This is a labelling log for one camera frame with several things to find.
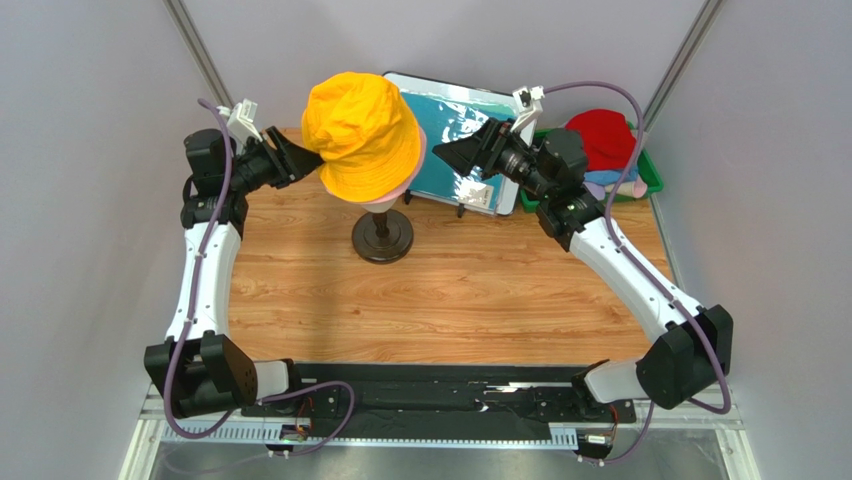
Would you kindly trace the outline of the pink bucket hat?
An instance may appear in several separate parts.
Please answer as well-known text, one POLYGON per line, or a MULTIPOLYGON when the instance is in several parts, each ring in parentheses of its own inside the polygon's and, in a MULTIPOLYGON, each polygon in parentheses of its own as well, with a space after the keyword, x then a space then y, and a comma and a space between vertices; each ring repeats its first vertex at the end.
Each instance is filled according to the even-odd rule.
POLYGON ((402 194, 425 161, 422 128, 394 128, 364 138, 336 140, 320 150, 318 176, 325 190, 349 203, 378 204, 402 194))

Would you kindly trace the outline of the yellow bucket hat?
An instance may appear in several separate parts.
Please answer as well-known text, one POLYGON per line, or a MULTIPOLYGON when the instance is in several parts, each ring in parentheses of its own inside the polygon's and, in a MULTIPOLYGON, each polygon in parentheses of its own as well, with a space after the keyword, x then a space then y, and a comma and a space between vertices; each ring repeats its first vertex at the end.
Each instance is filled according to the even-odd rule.
POLYGON ((323 147, 336 140, 415 125, 419 126, 414 113, 390 80, 372 73, 343 72, 311 89, 301 135, 304 147, 320 155, 323 147))

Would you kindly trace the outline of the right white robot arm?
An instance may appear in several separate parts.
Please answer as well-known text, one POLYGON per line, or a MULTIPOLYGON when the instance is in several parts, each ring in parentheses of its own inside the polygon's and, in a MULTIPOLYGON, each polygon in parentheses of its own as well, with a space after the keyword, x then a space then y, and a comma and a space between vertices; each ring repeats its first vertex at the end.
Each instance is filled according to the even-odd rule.
POLYGON ((604 204, 586 188, 581 136, 550 131, 530 145, 512 122, 490 118, 475 133, 433 147, 456 173, 500 174, 539 200, 545 234, 591 268, 628 307, 652 345, 637 360, 602 361, 578 378, 598 403, 647 399, 672 410, 730 371, 734 322, 722 306, 705 307, 669 281, 632 246, 604 204))

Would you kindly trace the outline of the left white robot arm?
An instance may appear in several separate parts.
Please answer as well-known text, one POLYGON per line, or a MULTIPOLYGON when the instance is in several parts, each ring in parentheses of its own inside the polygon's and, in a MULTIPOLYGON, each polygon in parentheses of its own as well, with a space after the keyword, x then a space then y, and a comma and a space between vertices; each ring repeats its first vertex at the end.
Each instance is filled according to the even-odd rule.
POLYGON ((191 174, 180 212, 183 279, 164 341, 144 354, 145 370, 175 419, 249 408, 299 384, 292 360, 254 361, 244 353, 230 338, 227 315, 248 195, 287 187, 322 163, 274 128, 244 143, 218 129, 199 130, 184 148, 191 174))

